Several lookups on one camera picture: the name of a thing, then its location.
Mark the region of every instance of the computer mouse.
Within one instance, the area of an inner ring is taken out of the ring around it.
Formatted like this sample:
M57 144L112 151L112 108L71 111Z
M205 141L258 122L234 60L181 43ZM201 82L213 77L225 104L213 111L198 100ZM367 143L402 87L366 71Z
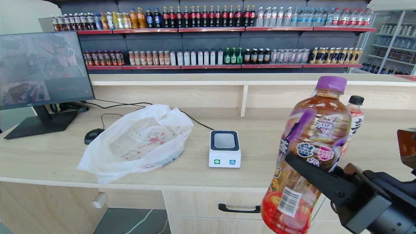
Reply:
M87 132L87 134L84 137L84 143L90 144L98 135L100 135L102 132L104 132L105 129L97 128L94 130L91 130Z

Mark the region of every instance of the bottle cap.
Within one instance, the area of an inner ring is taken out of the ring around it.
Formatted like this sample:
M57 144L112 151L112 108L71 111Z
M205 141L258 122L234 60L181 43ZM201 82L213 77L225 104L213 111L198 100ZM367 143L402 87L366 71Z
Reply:
M351 104L354 104L354 105L361 106L363 104L363 102L364 102L364 98L361 97L361 96L352 95L349 98L349 101L348 102L351 103Z
M315 89L329 89L344 93L347 80L338 76L321 76L316 84Z

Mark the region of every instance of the barcode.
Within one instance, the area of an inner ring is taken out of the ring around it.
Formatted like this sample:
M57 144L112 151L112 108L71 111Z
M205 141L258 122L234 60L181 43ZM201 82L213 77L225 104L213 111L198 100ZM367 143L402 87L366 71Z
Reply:
M287 214L291 217L295 217L297 206L299 205L301 196L301 193L292 191L288 187L285 187L282 199L280 200L277 209L284 214Z

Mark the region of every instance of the purple bottle cap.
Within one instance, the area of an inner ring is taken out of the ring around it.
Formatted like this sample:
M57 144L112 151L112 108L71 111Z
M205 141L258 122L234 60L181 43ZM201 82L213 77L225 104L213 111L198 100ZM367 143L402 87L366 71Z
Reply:
M347 80L339 76L321 76L316 84L315 89L329 89L344 93L347 86Z

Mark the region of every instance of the monitor stand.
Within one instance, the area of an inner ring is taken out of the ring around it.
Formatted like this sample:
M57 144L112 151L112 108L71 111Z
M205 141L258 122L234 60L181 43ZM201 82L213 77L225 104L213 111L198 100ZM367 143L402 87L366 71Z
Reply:
M37 116L23 120L4 139L64 131L78 114L77 111L49 114L45 106L35 106L33 108Z

